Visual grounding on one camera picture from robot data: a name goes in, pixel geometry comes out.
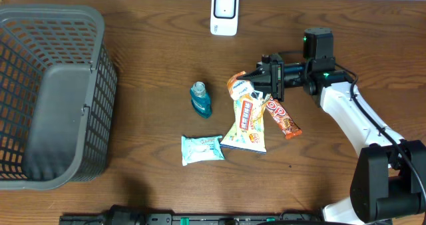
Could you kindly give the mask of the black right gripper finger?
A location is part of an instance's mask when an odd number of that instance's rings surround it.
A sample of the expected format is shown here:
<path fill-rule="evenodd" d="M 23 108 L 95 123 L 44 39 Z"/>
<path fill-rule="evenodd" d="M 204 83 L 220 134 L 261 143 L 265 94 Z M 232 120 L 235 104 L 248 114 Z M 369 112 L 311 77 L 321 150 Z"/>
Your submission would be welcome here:
<path fill-rule="evenodd" d="M 258 67 L 255 71 L 245 74 L 245 77 L 247 79 L 270 79 L 271 72 L 268 67 Z"/>
<path fill-rule="evenodd" d="M 272 94 L 272 86 L 271 83 L 268 82 L 258 82 L 250 80 L 255 91 L 260 91 L 266 94 Z"/>

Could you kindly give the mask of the small orange snack packet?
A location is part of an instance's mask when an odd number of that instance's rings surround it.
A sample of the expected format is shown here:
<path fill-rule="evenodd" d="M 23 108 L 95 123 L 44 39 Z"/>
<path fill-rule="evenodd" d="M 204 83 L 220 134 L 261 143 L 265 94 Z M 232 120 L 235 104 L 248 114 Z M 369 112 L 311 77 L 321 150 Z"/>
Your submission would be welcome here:
<path fill-rule="evenodd" d="M 238 77 L 245 74 L 245 71 L 239 72 L 232 76 L 227 82 L 228 92 L 234 101 L 238 100 L 241 96 L 249 95 L 254 92 L 254 87 L 250 81 L 238 80 Z"/>

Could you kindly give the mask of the red chocolate bar wrapper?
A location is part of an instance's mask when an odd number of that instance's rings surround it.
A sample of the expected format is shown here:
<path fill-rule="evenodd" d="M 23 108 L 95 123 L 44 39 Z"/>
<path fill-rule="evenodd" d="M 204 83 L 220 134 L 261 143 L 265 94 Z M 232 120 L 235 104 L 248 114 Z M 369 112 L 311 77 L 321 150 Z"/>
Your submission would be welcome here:
<path fill-rule="evenodd" d="M 284 133 L 286 139 L 302 134 L 301 128 L 294 122 L 278 100 L 270 98 L 266 103 L 266 109 Z"/>

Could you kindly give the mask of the yellow snack bag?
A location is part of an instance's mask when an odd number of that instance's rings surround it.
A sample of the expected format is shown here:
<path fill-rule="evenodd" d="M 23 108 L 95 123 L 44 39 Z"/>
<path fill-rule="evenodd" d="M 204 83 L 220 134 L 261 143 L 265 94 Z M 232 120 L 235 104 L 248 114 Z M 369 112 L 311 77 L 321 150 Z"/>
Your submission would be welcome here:
<path fill-rule="evenodd" d="M 221 147 L 266 153 L 263 119 L 266 102 L 256 95 L 253 92 L 234 101 L 235 122 L 220 142 Z"/>

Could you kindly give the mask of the blue mouthwash bottle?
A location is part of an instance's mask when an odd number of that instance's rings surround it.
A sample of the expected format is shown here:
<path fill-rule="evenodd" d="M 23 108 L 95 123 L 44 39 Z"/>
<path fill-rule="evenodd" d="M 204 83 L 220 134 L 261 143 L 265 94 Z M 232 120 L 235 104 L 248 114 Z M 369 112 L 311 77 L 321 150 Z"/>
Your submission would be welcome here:
<path fill-rule="evenodd" d="M 211 98 L 203 82 L 195 82 L 190 89 L 191 104 L 194 110 L 203 118 L 212 114 Z"/>

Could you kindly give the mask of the white tissue pack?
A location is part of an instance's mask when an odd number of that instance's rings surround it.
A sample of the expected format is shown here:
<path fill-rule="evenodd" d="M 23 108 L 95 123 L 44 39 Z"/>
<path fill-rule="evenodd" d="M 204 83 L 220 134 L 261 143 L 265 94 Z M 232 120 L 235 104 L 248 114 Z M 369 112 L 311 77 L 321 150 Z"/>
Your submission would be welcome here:
<path fill-rule="evenodd" d="M 224 160 L 220 148 L 222 135 L 190 138 L 181 137 L 182 165 L 187 166 L 195 162 Z"/>

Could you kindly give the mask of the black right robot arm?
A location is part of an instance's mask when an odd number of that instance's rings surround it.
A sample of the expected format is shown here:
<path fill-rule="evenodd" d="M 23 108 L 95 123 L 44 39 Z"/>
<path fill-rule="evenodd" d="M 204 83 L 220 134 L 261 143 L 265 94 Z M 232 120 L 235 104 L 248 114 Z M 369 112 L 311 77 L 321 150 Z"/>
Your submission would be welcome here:
<path fill-rule="evenodd" d="M 379 224 L 424 214 L 425 145 L 405 140 L 363 99 L 358 76 L 336 62 L 331 29 L 304 31 L 303 62 L 287 65 L 284 55 L 264 55 L 241 78 L 279 101 L 286 88 L 303 87 L 358 155 L 349 197 L 323 207 L 323 224 Z"/>

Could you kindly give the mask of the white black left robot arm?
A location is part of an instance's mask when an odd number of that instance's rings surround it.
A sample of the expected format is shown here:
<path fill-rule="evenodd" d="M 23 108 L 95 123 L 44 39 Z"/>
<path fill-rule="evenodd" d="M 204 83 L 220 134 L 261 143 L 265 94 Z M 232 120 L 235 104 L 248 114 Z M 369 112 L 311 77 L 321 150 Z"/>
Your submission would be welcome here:
<path fill-rule="evenodd" d="M 145 225 L 146 216 L 139 210 L 113 205 L 106 213 L 104 225 Z"/>

